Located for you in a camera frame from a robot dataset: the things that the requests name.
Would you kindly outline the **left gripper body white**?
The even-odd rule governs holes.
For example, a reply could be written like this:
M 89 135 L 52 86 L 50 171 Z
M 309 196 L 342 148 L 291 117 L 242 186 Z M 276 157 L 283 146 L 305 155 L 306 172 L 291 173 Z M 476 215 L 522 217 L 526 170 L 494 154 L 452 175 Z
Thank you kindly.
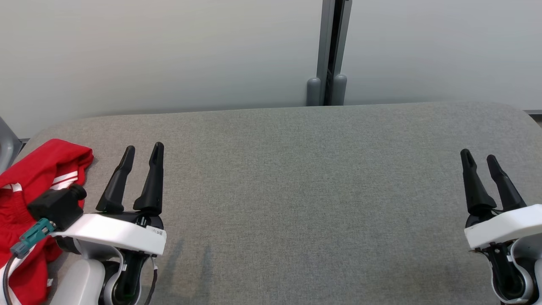
M 167 234 L 157 218 L 136 216 L 128 222 L 97 213 L 83 214 L 65 230 L 56 230 L 53 237 L 73 238 L 120 249 L 163 255 Z

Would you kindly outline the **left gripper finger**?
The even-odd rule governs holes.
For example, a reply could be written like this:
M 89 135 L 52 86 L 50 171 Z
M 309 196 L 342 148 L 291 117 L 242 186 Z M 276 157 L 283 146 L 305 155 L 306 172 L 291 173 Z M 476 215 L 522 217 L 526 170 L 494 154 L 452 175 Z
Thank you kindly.
M 158 216 L 163 206 L 164 145 L 156 142 L 149 158 L 149 171 L 140 197 L 133 204 L 135 211 Z
M 120 163 L 116 166 L 97 203 L 97 211 L 107 213 L 121 213 L 124 211 L 124 205 L 122 204 L 124 188 L 133 167 L 135 151 L 134 146 L 127 146 Z

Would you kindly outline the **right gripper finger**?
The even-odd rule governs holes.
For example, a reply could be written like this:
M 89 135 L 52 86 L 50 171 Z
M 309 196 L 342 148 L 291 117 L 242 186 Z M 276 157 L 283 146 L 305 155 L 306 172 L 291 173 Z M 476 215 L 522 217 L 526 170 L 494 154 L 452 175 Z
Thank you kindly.
M 496 209 L 496 202 L 491 197 L 479 175 L 477 174 L 477 164 L 471 152 L 468 149 L 462 149 L 460 152 L 463 183 L 466 193 L 467 211 L 471 216 L 483 216 L 486 213 Z
M 527 207 L 515 185 L 504 172 L 494 155 L 487 156 L 487 164 L 490 176 L 498 188 L 503 211 L 512 211 Z

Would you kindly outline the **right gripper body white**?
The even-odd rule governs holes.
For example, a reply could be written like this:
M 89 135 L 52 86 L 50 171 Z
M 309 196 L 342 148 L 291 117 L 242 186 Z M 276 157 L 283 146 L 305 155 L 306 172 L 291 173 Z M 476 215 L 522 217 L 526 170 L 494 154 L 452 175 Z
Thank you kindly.
M 485 249 L 542 233 L 542 205 L 532 205 L 501 213 L 494 218 L 465 228 L 469 249 Z

